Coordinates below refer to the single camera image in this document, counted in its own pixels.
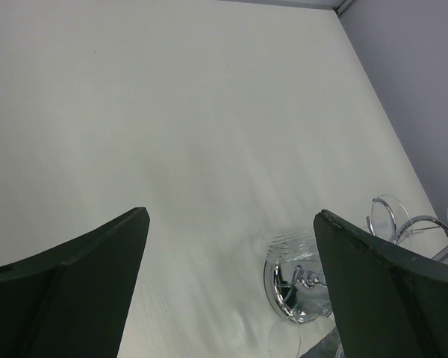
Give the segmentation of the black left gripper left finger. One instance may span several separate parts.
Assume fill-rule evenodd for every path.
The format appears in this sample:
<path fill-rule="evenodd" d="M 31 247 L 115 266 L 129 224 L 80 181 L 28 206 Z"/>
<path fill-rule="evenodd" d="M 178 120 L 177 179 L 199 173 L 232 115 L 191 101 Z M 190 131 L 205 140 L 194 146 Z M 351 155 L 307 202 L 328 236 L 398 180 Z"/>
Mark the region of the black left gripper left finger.
<path fill-rule="evenodd" d="M 116 357 L 149 224 L 135 207 L 0 266 L 0 357 Z"/>

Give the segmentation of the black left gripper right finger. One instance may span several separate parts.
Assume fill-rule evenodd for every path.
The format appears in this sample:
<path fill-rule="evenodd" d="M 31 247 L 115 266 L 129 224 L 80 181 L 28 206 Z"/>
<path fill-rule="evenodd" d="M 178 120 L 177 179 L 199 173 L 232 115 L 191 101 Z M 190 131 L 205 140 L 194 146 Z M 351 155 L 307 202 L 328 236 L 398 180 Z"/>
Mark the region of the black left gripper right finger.
<path fill-rule="evenodd" d="M 448 265 L 328 210 L 314 218 L 346 357 L 448 357 Z"/>

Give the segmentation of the chrome wire wine glass rack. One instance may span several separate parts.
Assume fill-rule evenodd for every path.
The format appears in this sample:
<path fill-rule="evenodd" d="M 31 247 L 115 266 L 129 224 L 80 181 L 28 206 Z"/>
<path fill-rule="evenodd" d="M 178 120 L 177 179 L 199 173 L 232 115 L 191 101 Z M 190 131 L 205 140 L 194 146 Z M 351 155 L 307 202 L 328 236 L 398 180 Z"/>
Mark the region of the chrome wire wine glass rack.
<path fill-rule="evenodd" d="M 447 208 L 447 221 L 442 222 L 433 216 L 415 216 L 410 219 L 399 229 L 395 238 L 390 243 L 395 245 L 401 245 L 406 239 L 416 236 L 422 233 L 426 233 L 429 230 L 440 229 L 444 232 L 448 238 L 448 208 Z M 367 229 L 367 223 L 362 227 L 362 230 L 371 234 Z M 438 253 L 434 259 L 445 263 L 448 257 L 448 246 Z"/>

